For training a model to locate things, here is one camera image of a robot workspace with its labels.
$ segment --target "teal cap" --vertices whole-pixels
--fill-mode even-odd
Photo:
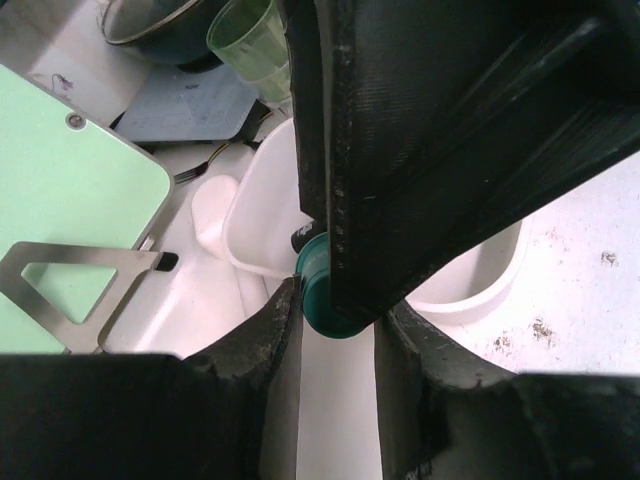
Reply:
[[[344,317],[331,306],[329,238],[314,237],[298,256],[296,273],[302,277],[302,311],[313,329],[329,338],[353,337],[365,327]]]

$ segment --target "screw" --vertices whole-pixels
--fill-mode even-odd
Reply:
[[[74,130],[82,130],[86,124],[87,121],[77,113],[67,115],[67,125]]]

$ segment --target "dark bowl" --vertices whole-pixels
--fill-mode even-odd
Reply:
[[[102,19],[102,33],[107,43],[152,62],[206,69],[220,63],[207,48],[207,31],[226,3],[111,0]]]

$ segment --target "green plastic cup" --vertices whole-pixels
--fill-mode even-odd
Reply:
[[[231,0],[213,20],[207,45],[267,106],[291,102],[291,72],[276,0]]]

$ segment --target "mint green tray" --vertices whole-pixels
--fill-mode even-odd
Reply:
[[[141,150],[0,65],[0,258],[18,241],[135,248],[166,202],[171,176]],[[115,272],[30,265],[23,276],[76,323]],[[64,347],[0,293],[0,352]]]

